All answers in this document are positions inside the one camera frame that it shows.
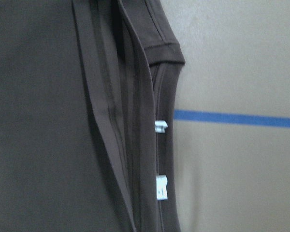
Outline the dark brown t-shirt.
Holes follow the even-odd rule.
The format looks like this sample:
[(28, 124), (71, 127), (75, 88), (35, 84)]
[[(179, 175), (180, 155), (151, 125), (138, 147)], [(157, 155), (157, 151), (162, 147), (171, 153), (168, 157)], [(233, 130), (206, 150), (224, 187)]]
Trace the dark brown t-shirt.
[(0, 232), (178, 232), (185, 60), (158, 0), (0, 0)]

